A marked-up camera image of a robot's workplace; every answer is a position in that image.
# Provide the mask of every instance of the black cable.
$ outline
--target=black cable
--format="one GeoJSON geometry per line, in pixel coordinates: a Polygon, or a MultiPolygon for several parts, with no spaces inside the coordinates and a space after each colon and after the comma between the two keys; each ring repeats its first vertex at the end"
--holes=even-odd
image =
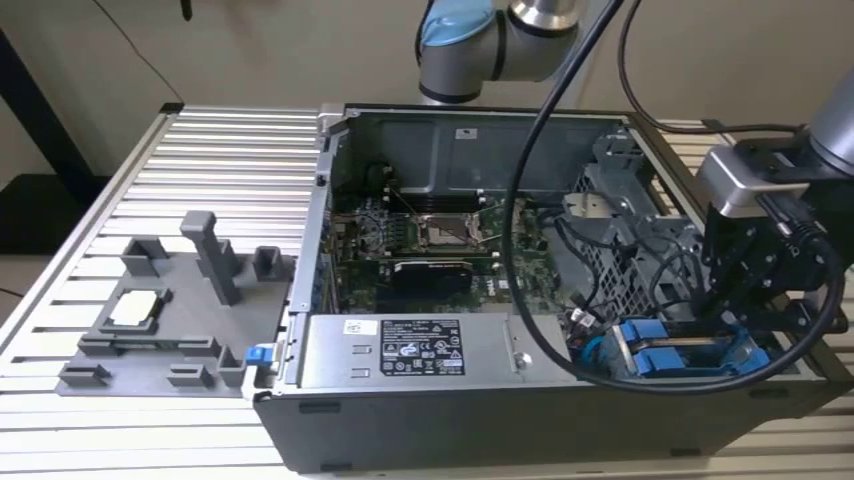
{"type": "Polygon", "coordinates": [[[672,127],[670,125],[659,122],[652,115],[647,113],[638,97],[635,96],[635,92],[631,88],[631,84],[628,83],[628,75],[625,74],[625,44],[628,43],[628,31],[631,30],[631,23],[635,19],[635,15],[638,13],[638,8],[640,7],[640,0],[635,0],[635,3],[631,5],[628,9],[628,14],[625,15],[625,21],[623,22],[623,29],[619,34],[619,43],[616,45],[616,70],[619,73],[619,83],[623,87],[623,92],[625,93],[625,98],[628,99],[628,103],[631,103],[631,108],[635,109],[640,118],[646,120],[646,122],[652,125],[659,130],[667,133],[676,134],[714,134],[714,133],[744,133],[744,132],[786,132],[786,133],[798,133],[802,128],[799,126],[792,125],[780,125],[776,123],[759,123],[755,125],[731,125],[728,127],[722,126],[719,128],[703,128],[703,127],[672,127]]]}
{"type": "MultiPolygon", "coordinates": [[[[674,253],[671,256],[668,256],[663,262],[660,262],[660,265],[658,266],[658,268],[655,269],[655,273],[652,274],[652,279],[650,280],[650,290],[648,290],[648,296],[650,296],[650,300],[652,300],[652,303],[655,304],[655,310],[658,312],[664,313],[664,310],[667,309],[667,307],[664,305],[662,305],[662,303],[658,301],[658,297],[655,296],[655,289],[658,288],[658,284],[662,281],[662,276],[664,275],[664,270],[667,270],[667,267],[680,258],[684,257],[692,257],[694,260],[696,260],[696,255],[694,255],[691,252],[684,252],[684,251],[679,251],[676,253],[674,253]]],[[[698,278],[702,275],[702,271],[699,270],[699,260],[696,260],[696,263],[694,264],[695,266],[695,275],[698,276],[698,278]]],[[[686,288],[688,289],[688,291],[691,291],[691,284],[686,282],[686,279],[682,279],[683,283],[686,284],[686,288]]]]}
{"type": "Polygon", "coordinates": [[[100,9],[100,11],[104,13],[104,15],[106,16],[106,18],[109,19],[109,22],[113,24],[113,26],[116,27],[116,29],[118,30],[118,33],[121,34],[121,36],[124,37],[124,39],[128,42],[128,45],[130,45],[130,48],[133,49],[133,53],[136,53],[136,56],[140,58],[140,60],[145,63],[145,65],[148,65],[148,68],[150,68],[150,71],[154,72],[154,75],[157,75],[157,77],[160,77],[160,80],[162,81],[162,83],[165,84],[165,86],[169,88],[169,90],[172,90],[172,93],[174,94],[174,96],[177,97],[177,100],[184,103],[184,97],[181,97],[181,95],[177,93],[177,90],[174,90],[174,87],[172,86],[172,84],[169,83],[169,81],[165,79],[165,77],[162,76],[162,74],[160,73],[160,70],[157,70],[154,68],[154,66],[150,64],[150,62],[148,61],[148,59],[145,58],[145,56],[142,55],[142,53],[138,51],[138,48],[136,48],[136,44],[133,43],[133,40],[130,40],[130,37],[128,36],[126,32],[124,31],[124,29],[121,28],[121,25],[118,25],[118,22],[116,22],[116,19],[112,17],[112,15],[109,14],[109,12],[106,11],[106,9],[104,8],[104,5],[101,5],[101,2],[98,0],[92,0],[92,3],[97,6],[97,8],[100,9]]]}
{"type": "Polygon", "coordinates": [[[6,295],[12,295],[13,297],[24,298],[24,294],[17,293],[14,290],[9,290],[8,288],[0,287],[0,292],[5,293],[6,295]]]}
{"type": "Polygon", "coordinates": [[[648,317],[648,316],[651,316],[651,315],[655,315],[656,313],[664,313],[664,310],[667,310],[670,307],[676,306],[676,305],[682,305],[683,303],[691,303],[691,301],[690,301],[690,300],[687,300],[687,299],[684,299],[684,298],[678,298],[678,299],[675,299],[675,300],[671,300],[671,301],[668,301],[668,302],[664,302],[664,303],[662,304],[660,308],[659,308],[659,307],[648,308],[648,309],[643,312],[643,315],[648,317]]]}
{"type": "Polygon", "coordinates": [[[427,1],[427,6],[424,7],[424,15],[421,15],[421,21],[417,22],[417,32],[415,33],[415,61],[417,62],[417,66],[421,66],[421,39],[424,36],[424,22],[427,22],[427,15],[429,15],[429,10],[432,10],[432,4],[435,0],[427,1]]]}
{"type": "Polygon", "coordinates": [[[565,231],[563,230],[561,218],[555,219],[555,231],[557,232],[557,237],[560,238],[560,242],[563,246],[569,251],[569,253],[577,258],[577,261],[581,262],[587,270],[589,270],[589,274],[592,275],[592,288],[589,289],[589,295],[584,298],[584,303],[579,306],[579,308],[584,311],[589,309],[592,301],[596,299],[596,295],[599,295],[599,288],[601,284],[601,274],[596,269],[595,265],[589,261],[589,259],[584,256],[581,251],[572,245],[569,238],[565,235],[565,231]]]}
{"type": "Polygon", "coordinates": [[[513,245],[512,245],[512,219],[513,219],[513,205],[516,199],[516,192],[519,190],[519,183],[521,182],[521,175],[524,174],[524,167],[531,156],[531,150],[536,145],[536,139],[545,126],[548,117],[560,101],[563,92],[565,91],[577,70],[587,58],[595,43],[601,36],[607,24],[609,23],[616,10],[621,5],[621,0],[611,0],[608,5],[592,24],[589,31],[579,44],[577,50],[571,53],[572,58],[568,59],[565,70],[560,74],[557,81],[548,93],[548,97],[543,103],[543,106],[536,114],[531,130],[528,132],[524,146],[519,155],[519,160],[513,169],[512,176],[509,178],[509,184],[507,186],[507,193],[504,197],[504,211],[501,216],[501,259],[504,263],[504,270],[507,273],[507,283],[509,287],[509,295],[519,312],[519,317],[524,327],[536,343],[537,347],[551,359],[552,362],[573,375],[579,380],[584,380],[595,385],[603,387],[616,388],[634,393],[646,394],[662,394],[662,395],[706,395],[710,393],[724,392],[738,388],[754,385],[756,382],[767,380],[770,377],[780,373],[788,366],[810,351],[818,340],[822,338],[824,331],[834,322],[836,316],[836,310],[842,303],[842,295],[844,293],[844,270],[842,268],[842,260],[839,259],[832,247],[823,238],[814,238],[808,246],[815,250],[827,266],[827,292],[824,302],[822,304],[816,321],[812,324],[810,331],[800,337],[792,347],[768,363],[764,367],[754,370],[750,373],[742,374],[736,377],[728,378],[710,383],[688,384],[688,385],[650,385],[646,382],[621,381],[599,376],[585,369],[575,365],[551,346],[548,339],[543,336],[541,331],[533,321],[531,310],[524,302],[524,295],[519,288],[519,282],[516,279],[516,267],[513,265],[513,245]]]}

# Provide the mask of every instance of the power supply label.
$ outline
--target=power supply label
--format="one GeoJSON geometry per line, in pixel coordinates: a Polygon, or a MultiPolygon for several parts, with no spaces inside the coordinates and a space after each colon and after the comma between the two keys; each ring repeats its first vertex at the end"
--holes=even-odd
{"type": "Polygon", "coordinates": [[[465,375],[459,320],[383,320],[380,342],[383,375],[465,375]]]}

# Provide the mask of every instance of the blue latch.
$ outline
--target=blue latch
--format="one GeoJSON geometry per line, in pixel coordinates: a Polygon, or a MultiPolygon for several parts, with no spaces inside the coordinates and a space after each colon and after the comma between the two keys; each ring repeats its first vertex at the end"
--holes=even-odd
{"type": "Polygon", "coordinates": [[[255,346],[245,350],[245,364],[257,367],[272,365],[272,347],[255,346]]]}

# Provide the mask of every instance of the gray post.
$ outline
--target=gray post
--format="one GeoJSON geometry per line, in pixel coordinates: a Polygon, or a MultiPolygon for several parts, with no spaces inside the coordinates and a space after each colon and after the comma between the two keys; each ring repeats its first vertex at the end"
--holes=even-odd
{"type": "Polygon", "coordinates": [[[213,233],[216,217],[211,212],[190,211],[184,215],[181,235],[192,240],[198,252],[203,269],[209,273],[211,285],[223,305],[233,305],[240,301],[240,291],[231,278],[227,259],[219,248],[219,241],[213,233]]]}

